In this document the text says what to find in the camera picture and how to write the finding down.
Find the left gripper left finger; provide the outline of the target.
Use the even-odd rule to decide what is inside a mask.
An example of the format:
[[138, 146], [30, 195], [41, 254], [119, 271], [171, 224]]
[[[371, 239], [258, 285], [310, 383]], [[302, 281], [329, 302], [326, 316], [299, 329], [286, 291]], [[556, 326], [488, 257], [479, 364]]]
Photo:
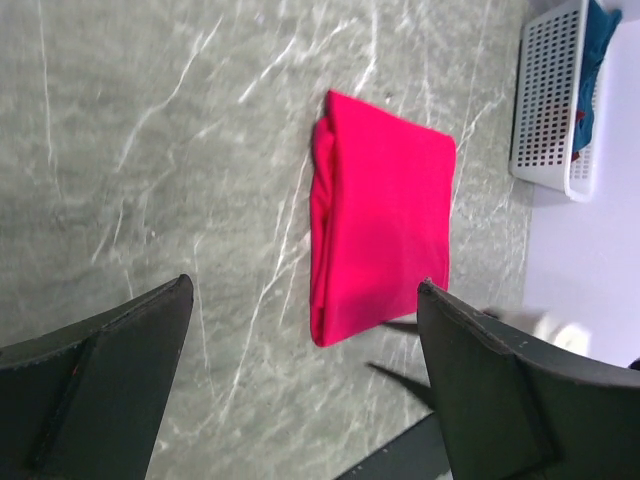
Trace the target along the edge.
[[187, 334], [181, 275], [1, 350], [4, 479], [145, 477]]

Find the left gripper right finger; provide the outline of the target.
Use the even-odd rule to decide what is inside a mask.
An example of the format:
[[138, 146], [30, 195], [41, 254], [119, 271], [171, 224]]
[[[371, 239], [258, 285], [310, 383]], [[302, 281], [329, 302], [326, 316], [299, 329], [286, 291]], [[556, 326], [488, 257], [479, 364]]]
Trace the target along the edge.
[[454, 478], [638, 478], [638, 371], [537, 339], [429, 281], [417, 322]]

